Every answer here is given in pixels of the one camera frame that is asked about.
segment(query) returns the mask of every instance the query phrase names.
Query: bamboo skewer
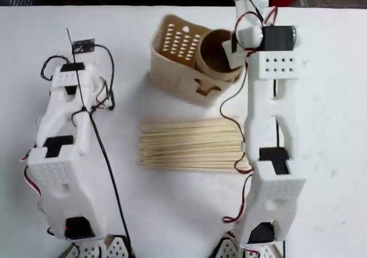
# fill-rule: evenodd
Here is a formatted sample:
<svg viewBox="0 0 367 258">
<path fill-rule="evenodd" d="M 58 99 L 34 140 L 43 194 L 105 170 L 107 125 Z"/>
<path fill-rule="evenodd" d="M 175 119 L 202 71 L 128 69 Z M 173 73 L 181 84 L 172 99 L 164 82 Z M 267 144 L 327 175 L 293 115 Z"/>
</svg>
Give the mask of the bamboo skewer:
<svg viewBox="0 0 367 258">
<path fill-rule="evenodd" d="M 140 165 L 156 169 L 232 170 L 241 158 L 242 136 L 226 119 L 140 126 Z M 237 164 L 249 167 L 243 159 Z"/>
</svg>

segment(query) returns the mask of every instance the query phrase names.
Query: cable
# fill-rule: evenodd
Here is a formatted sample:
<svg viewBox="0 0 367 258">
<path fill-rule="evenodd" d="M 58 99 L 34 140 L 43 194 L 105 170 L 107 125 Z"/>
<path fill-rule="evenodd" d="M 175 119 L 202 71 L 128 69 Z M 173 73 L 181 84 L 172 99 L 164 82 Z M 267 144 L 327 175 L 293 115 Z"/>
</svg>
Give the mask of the cable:
<svg viewBox="0 0 367 258">
<path fill-rule="evenodd" d="M 273 7 L 272 10 L 269 12 L 268 16 L 266 16 L 263 24 L 267 26 L 267 22 L 269 21 L 270 17 L 274 15 L 273 22 L 270 24 L 270 26 L 274 26 L 276 17 L 278 16 L 278 7 Z"/>
<path fill-rule="evenodd" d="M 232 222 L 236 222 L 242 216 L 242 214 L 245 210 L 245 204 L 246 204 L 245 187 L 246 187 L 246 183 L 247 183 L 247 181 L 250 177 L 252 177 L 252 174 L 247 176 L 247 178 L 245 179 L 245 182 L 243 184 L 243 187 L 242 187 L 242 203 L 241 203 L 240 211 L 239 211 L 238 215 L 235 218 L 229 217 L 229 216 L 224 216 L 222 218 L 223 223 L 229 224 L 229 223 L 232 223 Z"/>
<path fill-rule="evenodd" d="M 252 253 L 256 253 L 256 258 L 260 258 L 261 257 L 261 254 L 260 252 L 254 250 L 254 249 L 248 249 L 248 248 L 244 248 L 245 251 L 248 251 L 252 257 Z"/>
<path fill-rule="evenodd" d="M 101 104 L 103 104 L 106 100 L 108 100 L 111 97 L 111 95 L 113 95 L 112 88 L 114 86 L 114 80 L 115 80 L 115 62 L 114 62 L 114 58 L 112 57 L 110 50 L 104 45 L 94 44 L 94 46 L 103 48 L 107 51 L 111 59 L 112 74 L 111 74 L 110 88 L 108 90 L 108 93 L 106 94 L 106 97 L 101 102 L 99 102 L 96 106 L 93 106 L 92 111 L 91 111 L 92 113 L 95 112 Z"/>
<path fill-rule="evenodd" d="M 115 191 L 116 200 L 117 200 L 117 203 L 118 203 L 121 220 L 122 220 L 122 223 L 124 225 L 125 232 L 126 232 L 128 249 L 131 250 L 130 235 L 128 234 L 127 225 L 126 225 L 126 222 L 125 222 L 124 214 L 123 214 L 123 211 L 122 211 L 122 206 L 121 206 L 121 203 L 120 203 L 119 192 L 117 190 L 117 186 L 116 186 L 116 182 L 115 182 L 115 177 L 114 177 L 114 174 L 113 174 L 112 169 L 111 169 L 110 160 L 108 159 L 107 152 L 106 152 L 106 150 L 104 148 L 103 142 L 102 142 L 101 137 L 99 135 L 99 132 L 98 132 L 98 129 L 97 129 L 97 125 L 96 125 L 96 123 L 95 123 L 95 121 L 93 119 L 92 113 L 89 113 L 89 118 L 91 119 L 91 123 L 92 123 L 93 129 L 94 129 L 94 132 L 96 134 L 96 137 L 97 137 L 97 140 L 98 140 L 98 144 L 99 144 L 99 146 L 100 146 L 100 148 L 102 150 L 102 153 L 103 153 L 103 157 L 106 160 L 106 164 L 107 164 L 107 167 L 108 167 L 108 172 L 110 173 L 112 185 L 113 185 L 114 191 Z"/>
<path fill-rule="evenodd" d="M 71 48 L 72 48 L 72 54 L 73 54 L 73 59 L 74 59 L 74 62 L 75 62 L 75 53 L 74 53 L 74 50 L 73 50 L 73 42 L 71 40 L 71 37 L 70 37 L 70 33 L 69 33 L 69 30 L 67 28 L 67 32 L 68 32 L 68 37 L 69 37 L 69 40 L 70 40 L 70 43 L 71 43 Z M 80 80 L 79 80 L 79 74 L 78 72 L 76 71 L 76 77 L 77 77 L 77 82 L 78 82 L 78 87 L 79 87 L 79 92 L 80 92 L 80 97 L 81 97 L 81 100 L 82 100 L 82 104 L 83 104 L 83 107 L 81 108 L 82 111 L 87 111 L 88 114 L 89 114 L 89 118 L 91 120 L 91 123 L 92 123 L 92 127 L 93 127 L 93 130 L 96 134 L 96 137 L 97 137 L 97 141 L 98 141 L 98 144 L 101 148 L 101 151 L 102 151 L 102 154 L 103 154 L 103 157 L 106 161 L 106 164 L 107 164 L 107 168 L 108 168 L 108 172 L 110 173 L 110 177 L 111 177 L 111 181 L 112 181 L 112 185 L 114 187 L 114 192 L 115 192 L 115 196 L 116 196 L 116 200 L 117 200 L 117 203 L 118 203 L 118 207 L 119 207 L 119 213 L 120 213 L 120 217 L 121 217 L 121 220 L 122 220 L 122 223 L 123 223 L 123 226 L 124 226 L 124 229 L 125 229 L 125 233 L 126 233 L 126 239 L 127 239 L 127 249 L 129 251 L 129 253 L 131 253 L 131 240 L 130 240 L 130 235 L 128 233 L 128 229 L 127 229 L 127 225 L 126 225 L 126 221 L 125 221 L 125 217 L 124 217 L 124 214 L 123 214 L 123 211 L 122 211 L 122 206 L 121 206 L 121 202 L 120 202 L 120 197 L 119 197 L 119 193 L 118 193 L 118 190 L 117 190 L 117 186 L 116 186 L 116 182 L 115 182 L 115 177 L 114 177 L 114 174 L 112 172 L 112 169 L 111 169 L 111 164 L 110 164 L 110 160 L 108 159 L 108 155 L 107 155 L 107 152 L 106 152 L 106 149 L 104 148 L 104 144 L 102 142 L 102 139 L 100 137 L 100 134 L 99 134 L 99 131 L 98 131 L 98 128 L 97 128 L 97 125 L 93 119 L 93 116 L 92 114 L 96 111 L 96 109 L 98 108 L 99 105 L 103 104 L 108 98 L 109 96 L 111 95 L 112 93 L 112 87 L 113 87 L 113 84 L 114 84 L 114 77 L 115 77 L 115 63 L 114 63 L 114 59 L 112 57 L 112 54 L 110 52 L 110 50 L 103 46 L 103 45 L 99 45 L 99 44 L 94 44 L 95 46 L 98 46 L 98 47 L 101 47 L 101 48 L 104 48 L 109 56 L 110 56 L 110 59 L 111 59 L 111 63 L 112 63 L 112 76 L 111 76 L 111 82 L 110 82 L 110 90 L 108 91 L 108 97 L 106 96 L 105 99 L 103 99 L 99 104 L 97 104 L 97 106 L 95 106 L 90 112 L 88 112 L 87 108 L 85 107 L 84 105 L 84 102 L 83 102 L 83 94 L 81 92 L 81 88 L 80 88 Z M 82 111 L 77 111 L 75 112 L 73 116 L 75 116 L 76 114 L 78 114 L 79 112 L 82 112 Z"/>
<path fill-rule="evenodd" d="M 276 79 L 273 80 L 273 96 L 274 98 L 276 97 Z M 275 119 L 275 129 L 276 129 L 276 146 L 279 147 L 279 123 L 278 121 Z"/>
<path fill-rule="evenodd" d="M 239 24 L 240 24 L 241 20 L 242 20 L 242 19 L 243 19 L 247 14 L 252 14 L 252 15 L 256 16 L 256 17 L 259 19 L 259 21 L 260 21 L 261 25 L 263 24 L 263 21 L 260 19 L 260 17 L 259 17 L 256 13 L 254 13 L 253 11 L 247 11 L 247 12 L 245 12 L 244 14 L 242 14 L 242 15 L 239 17 L 239 19 L 237 19 L 236 24 L 235 24 L 234 34 L 235 34 L 235 36 L 236 36 L 236 38 L 237 38 L 237 43 L 238 43 L 238 44 L 240 45 L 240 47 L 241 47 L 241 48 L 243 48 L 243 49 L 245 49 L 245 47 L 244 47 L 244 46 L 242 45 L 242 43 L 240 43 L 240 41 L 239 41 L 239 38 L 238 38 L 238 35 L 237 35 L 237 27 L 239 26 Z"/>
<path fill-rule="evenodd" d="M 47 234 L 48 235 L 51 235 L 51 236 L 55 236 L 55 233 L 53 233 L 52 229 L 51 228 L 48 228 L 47 229 Z"/>
<path fill-rule="evenodd" d="M 253 6 L 253 8 L 255 9 L 255 12 L 256 12 L 256 14 L 257 14 L 257 16 L 259 17 L 259 20 L 260 20 L 260 22 L 261 22 L 261 24 L 263 23 L 263 21 L 264 21 L 264 17 L 261 15 L 261 13 L 260 13 L 260 11 L 259 11 L 259 9 L 256 7 L 256 5 L 253 3 L 253 1 L 252 0 L 249 0 L 250 1 L 250 3 L 252 4 L 252 6 Z"/>
<path fill-rule="evenodd" d="M 45 69 L 47 67 L 47 64 L 54 58 L 61 58 L 63 60 L 65 60 L 68 64 L 70 63 L 69 59 L 66 57 L 66 56 L 50 56 L 49 58 L 46 59 L 44 65 L 42 66 L 42 69 L 41 69 L 41 77 L 47 81 L 51 81 L 52 80 L 52 77 L 51 76 L 50 78 L 48 77 L 45 77 Z"/>
<path fill-rule="evenodd" d="M 72 246 L 72 247 L 75 247 L 75 248 L 76 248 L 76 250 L 78 251 L 78 255 L 77 255 L 77 256 L 75 256 L 76 258 L 78 258 L 78 257 L 80 256 L 80 248 L 79 248 L 79 246 L 78 246 L 77 244 L 75 244 L 75 243 L 71 243 L 71 246 Z"/>
<path fill-rule="evenodd" d="M 251 52 L 249 52 L 249 53 L 246 55 L 246 59 L 247 59 L 247 57 L 249 57 L 250 55 L 252 55 L 252 54 L 253 54 L 253 53 L 255 53 L 255 52 L 256 52 L 256 50 L 252 50 Z M 224 117 L 225 119 L 228 119 L 228 120 L 230 120 L 230 121 L 234 122 L 234 124 L 235 124 L 235 125 L 237 125 L 237 127 L 239 128 L 239 131 L 240 131 L 240 133 L 241 133 L 241 136 L 242 136 L 242 140 L 243 140 L 243 142 L 245 142 L 245 135 L 244 135 L 244 133 L 242 132 L 241 125 L 240 125 L 236 120 L 234 120 L 234 119 L 232 119 L 232 118 L 230 118 L 230 117 L 228 117 L 228 116 L 224 115 L 224 113 L 223 113 L 222 109 L 223 109 L 224 104 L 225 104 L 225 103 L 227 103 L 228 101 L 230 101 L 231 99 L 233 99 L 235 96 L 237 96 L 237 95 L 242 91 L 242 89 L 243 89 L 243 87 L 244 87 L 244 85 L 245 85 L 246 77 L 247 77 L 247 72 L 248 72 L 248 64 L 247 64 L 247 62 L 246 62 L 246 59 L 245 59 L 245 68 L 246 68 L 246 71 L 245 71 L 245 75 L 244 75 L 244 78 L 243 78 L 243 81 L 242 81 L 241 87 L 239 88 L 239 90 L 238 90 L 234 95 L 232 95 L 232 96 L 230 96 L 229 98 L 227 98 L 226 100 L 224 100 L 224 101 L 220 104 L 220 107 L 219 107 L 219 114 L 220 114 L 222 117 Z M 235 168 L 235 169 L 237 170 L 237 172 L 239 172 L 240 174 L 248 174 L 248 173 L 250 173 L 250 172 L 252 172 L 252 171 L 253 171 L 253 168 L 251 168 L 250 170 L 241 170 L 241 169 L 237 168 L 237 164 L 238 164 L 239 162 L 241 162 L 241 161 L 243 160 L 243 158 L 244 158 L 244 157 L 245 157 L 245 152 L 243 152 L 242 157 L 241 157 L 240 159 L 236 160 L 236 161 L 235 161 L 235 164 L 234 164 L 234 168 Z"/>
<path fill-rule="evenodd" d="M 24 168 L 24 180 L 28 183 L 30 187 L 32 187 L 39 195 L 41 195 L 40 188 L 28 177 L 27 174 L 28 165 Z"/>
<path fill-rule="evenodd" d="M 286 258 L 286 241 L 283 241 L 283 258 Z"/>
</svg>

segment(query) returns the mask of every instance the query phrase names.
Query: perforated basket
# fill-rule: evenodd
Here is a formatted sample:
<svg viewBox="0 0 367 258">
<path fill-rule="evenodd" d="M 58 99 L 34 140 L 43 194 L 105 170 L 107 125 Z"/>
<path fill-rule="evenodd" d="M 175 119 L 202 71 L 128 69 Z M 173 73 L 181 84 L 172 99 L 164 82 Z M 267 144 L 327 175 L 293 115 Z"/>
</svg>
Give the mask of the perforated basket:
<svg viewBox="0 0 367 258">
<path fill-rule="evenodd" d="M 162 18 L 151 42 L 150 80 L 186 101 L 210 107 L 234 81 L 215 80 L 196 68 L 196 53 L 210 29 L 169 14 Z"/>
</svg>

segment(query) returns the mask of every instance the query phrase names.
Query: red wire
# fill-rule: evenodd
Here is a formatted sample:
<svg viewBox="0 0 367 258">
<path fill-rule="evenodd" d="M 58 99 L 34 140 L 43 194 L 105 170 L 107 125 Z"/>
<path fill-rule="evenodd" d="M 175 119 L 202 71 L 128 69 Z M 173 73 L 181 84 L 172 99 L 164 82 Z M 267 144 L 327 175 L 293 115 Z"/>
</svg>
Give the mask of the red wire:
<svg viewBox="0 0 367 258">
<path fill-rule="evenodd" d="M 255 12 L 253 12 L 253 11 L 246 11 L 236 21 L 236 24 L 235 24 L 235 36 L 236 36 L 236 38 L 237 38 L 237 27 L 238 27 L 239 23 L 241 22 L 242 18 L 244 18 L 247 14 L 255 15 L 260 20 L 259 16 Z M 241 46 L 241 48 L 245 49 L 245 47 L 242 46 L 242 44 L 238 41 L 238 39 L 237 39 L 237 42 Z"/>
<path fill-rule="evenodd" d="M 250 252 L 250 253 L 251 253 L 251 252 L 256 253 L 257 258 L 260 258 L 260 256 L 261 256 L 260 252 L 255 251 L 255 250 L 253 250 L 253 249 L 247 249 L 247 248 L 244 248 L 244 250 L 245 250 L 245 251 L 248 251 L 248 252 Z"/>
<path fill-rule="evenodd" d="M 266 16 L 266 18 L 264 20 L 264 25 L 267 24 L 267 22 L 269 21 L 269 19 L 272 15 L 274 15 L 274 18 L 273 18 L 273 22 L 270 24 L 271 26 L 273 26 L 275 24 L 276 17 L 278 16 L 278 7 L 273 7 L 272 8 L 272 10 L 269 12 L 268 16 Z"/>
<path fill-rule="evenodd" d="M 40 188 L 28 177 L 27 174 L 28 165 L 24 168 L 24 179 L 25 181 L 35 190 L 38 192 L 39 195 L 41 195 Z"/>
<path fill-rule="evenodd" d="M 240 211 L 239 211 L 237 217 L 236 218 L 233 218 L 233 217 L 229 217 L 229 216 L 224 216 L 222 218 L 223 223 L 229 224 L 229 223 L 232 223 L 232 222 L 236 222 L 242 216 L 243 211 L 245 210 L 245 204 L 246 204 L 246 198 L 245 198 L 246 183 L 247 183 L 247 181 L 248 181 L 248 179 L 250 177 L 252 177 L 252 174 L 249 175 L 249 176 L 247 176 L 247 178 L 246 178 L 246 180 L 245 180 L 245 182 L 243 184 L 243 187 L 242 187 L 242 203 L 241 203 Z"/>
</svg>

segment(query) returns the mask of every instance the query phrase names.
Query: rectangular slot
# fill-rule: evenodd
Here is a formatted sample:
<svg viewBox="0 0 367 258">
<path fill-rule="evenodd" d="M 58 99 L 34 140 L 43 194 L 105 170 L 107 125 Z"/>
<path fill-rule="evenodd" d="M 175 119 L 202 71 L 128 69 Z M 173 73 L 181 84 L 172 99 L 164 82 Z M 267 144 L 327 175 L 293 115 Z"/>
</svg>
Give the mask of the rectangular slot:
<svg viewBox="0 0 367 258">
<path fill-rule="evenodd" d="M 83 62 L 77 62 L 77 63 L 69 63 L 64 64 L 61 67 L 60 72 L 72 72 L 72 71 L 82 71 L 85 70 L 85 65 Z"/>
<path fill-rule="evenodd" d="M 287 175 L 289 169 L 286 161 L 289 155 L 284 147 L 266 147 L 260 148 L 260 161 L 271 161 L 276 175 Z"/>
</svg>

